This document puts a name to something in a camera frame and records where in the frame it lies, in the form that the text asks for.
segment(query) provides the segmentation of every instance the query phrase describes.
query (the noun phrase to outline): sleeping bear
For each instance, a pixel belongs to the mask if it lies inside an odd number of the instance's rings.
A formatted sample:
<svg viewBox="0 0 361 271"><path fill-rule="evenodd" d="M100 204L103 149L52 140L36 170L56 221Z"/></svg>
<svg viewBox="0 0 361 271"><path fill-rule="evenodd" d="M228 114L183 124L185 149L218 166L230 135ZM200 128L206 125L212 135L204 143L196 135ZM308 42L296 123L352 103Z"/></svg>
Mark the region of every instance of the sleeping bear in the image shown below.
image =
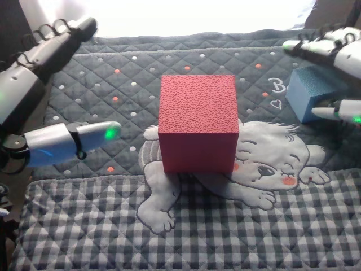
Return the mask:
<svg viewBox="0 0 361 271"><path fill-rule="evenodd" d="M325 158L324 149L306 145L296 135L296 126L239 121L239 128L234 171L194 174L214 194L269 210L276 202L274 191L294 189L299 181L317 185L330 182L328 174L317 167ZM137 217L153 233L160 234L175 227L169 211L181 193L181 185L176 174L163 170L158 127L146 129L144 137L139 165L151 195L138 208Z"/></svg>

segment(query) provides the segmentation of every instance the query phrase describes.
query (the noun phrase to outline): quilted mat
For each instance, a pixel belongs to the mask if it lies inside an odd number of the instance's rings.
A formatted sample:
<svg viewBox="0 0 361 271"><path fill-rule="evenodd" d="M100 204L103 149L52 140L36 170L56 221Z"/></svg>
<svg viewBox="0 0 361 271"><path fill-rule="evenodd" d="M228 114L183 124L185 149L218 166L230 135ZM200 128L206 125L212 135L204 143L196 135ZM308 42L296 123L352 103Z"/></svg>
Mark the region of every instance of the quilted mat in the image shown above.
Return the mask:
<svg viewBox="0 0 361 271"><path fill-rule="evenodd" d="M361 132L299 124L285 94L309 63L280 47L298 33L82 45L54 78L45 124L115 120L121 138L33 172L10 269L360 270ZM213 74L236 78L234 171L165 174L161 76Z"/></svg>

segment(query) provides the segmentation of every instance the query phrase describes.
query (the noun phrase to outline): textured red surface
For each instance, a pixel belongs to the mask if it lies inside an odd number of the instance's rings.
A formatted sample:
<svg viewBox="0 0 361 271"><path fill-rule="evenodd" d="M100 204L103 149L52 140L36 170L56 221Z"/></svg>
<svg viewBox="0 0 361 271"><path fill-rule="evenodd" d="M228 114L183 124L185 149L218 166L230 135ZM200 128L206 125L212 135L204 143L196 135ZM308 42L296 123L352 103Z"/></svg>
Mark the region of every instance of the textured red surface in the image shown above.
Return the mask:
<svg viewBox="0 0 361 271"><path fill-rule="evenodd" d="M166 172L231 172L238 135L234 76L162 77L159 141Z"/></svg>

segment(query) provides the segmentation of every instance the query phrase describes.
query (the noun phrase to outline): dark background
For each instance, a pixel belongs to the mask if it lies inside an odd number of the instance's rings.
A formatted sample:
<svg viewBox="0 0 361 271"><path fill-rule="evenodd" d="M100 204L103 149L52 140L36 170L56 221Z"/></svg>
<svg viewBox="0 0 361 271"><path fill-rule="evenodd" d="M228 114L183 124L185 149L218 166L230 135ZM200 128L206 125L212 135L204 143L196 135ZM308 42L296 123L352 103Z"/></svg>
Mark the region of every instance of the dark background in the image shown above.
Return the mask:
<svg viewBox="0 0 361 271"><path fill-rule="evenodd" d="M353 3L354 0L318 0L306 22L306 28L318 29L324 24L344 23ZM358 21L357 27L361 28L361 20ZM0 0L0 60L6 61L9 55L23 51L20 39L27 33L30 33L30 28L20 7L19 0ZM45 95L38 108L30 116L24 132L42 125L49 90L50 85L48 84L47 95ZM19 220L25 191L30 181L29 169L11 177L0 173L0 182L5 183L10 188L9 199L14 204L13 210L6 217L6 220ZM9 257L11 257L13 249L14 244L9 241L7 243Z"/></svg>

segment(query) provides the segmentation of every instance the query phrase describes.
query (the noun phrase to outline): checkered fabric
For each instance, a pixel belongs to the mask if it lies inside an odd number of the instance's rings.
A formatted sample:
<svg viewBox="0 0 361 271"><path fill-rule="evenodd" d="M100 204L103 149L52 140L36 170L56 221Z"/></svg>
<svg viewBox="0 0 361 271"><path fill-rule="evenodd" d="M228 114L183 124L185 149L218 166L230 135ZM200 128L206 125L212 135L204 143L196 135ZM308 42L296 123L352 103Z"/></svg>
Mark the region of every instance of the checkered fabric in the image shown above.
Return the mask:
<svg viewBox="0 0 361 271"><path fill-rule="evenodd" d="M33 182L11 270L360 270L361 170L325 187L276 194L271 211L219 198L182 179L176 227L155 235L136 217L141 176Z"/></svg>
<svg viewBox="0 0 361 271"><path fill-rule="evenodd" d="M263 211L181 176L182 192L171 209L175 229L155 235L136 216L150 194L138 151L145 128L157 125L161 76L233 74L242 122L298 125L286 90L277 86L288 85L293 68L309 65L281 51L297 34L265 30L84 44L54 78L45 124L110 119L121 123L121 139L83 161L34 171L10 269L361 270L360 170L342 171L361 168L361 132L348 127L337 133L333 122L297 130L307 145L326 151L320 168L332 180L324 186L300 183L275 192L275 208Z"/></svg>

